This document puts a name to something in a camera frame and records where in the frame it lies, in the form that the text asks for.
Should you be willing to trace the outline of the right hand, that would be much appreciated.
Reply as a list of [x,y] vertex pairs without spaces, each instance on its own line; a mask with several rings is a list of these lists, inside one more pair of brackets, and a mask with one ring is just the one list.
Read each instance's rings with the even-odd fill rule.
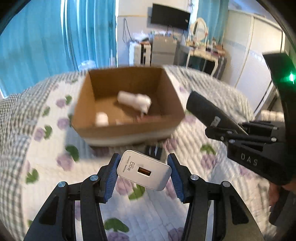
[[290,183],[278,186],[273,183],[269,183],[268,195],[269,195],[269,206],[274,206],[279,199],[280,189],[283,188],[285,190],[291,191],[294,194],[296,193],[296,183],[295,179],[293,179]]

